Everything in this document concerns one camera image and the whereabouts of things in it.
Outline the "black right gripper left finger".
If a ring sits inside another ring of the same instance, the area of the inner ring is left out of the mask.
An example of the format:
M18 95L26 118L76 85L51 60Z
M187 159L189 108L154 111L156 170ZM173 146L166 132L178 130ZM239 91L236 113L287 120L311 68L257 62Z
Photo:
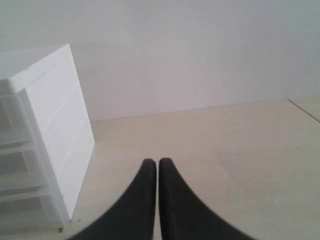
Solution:
M157 166L144 159L121 197L102 216L71 240L152 240L157 190Z

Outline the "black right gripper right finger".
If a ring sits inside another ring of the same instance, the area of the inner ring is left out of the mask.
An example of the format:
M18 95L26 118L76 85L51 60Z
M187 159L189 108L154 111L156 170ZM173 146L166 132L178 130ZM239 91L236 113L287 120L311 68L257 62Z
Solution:
M170 158L162 158L158 165L158 207L163 240L248 238L197 197Z

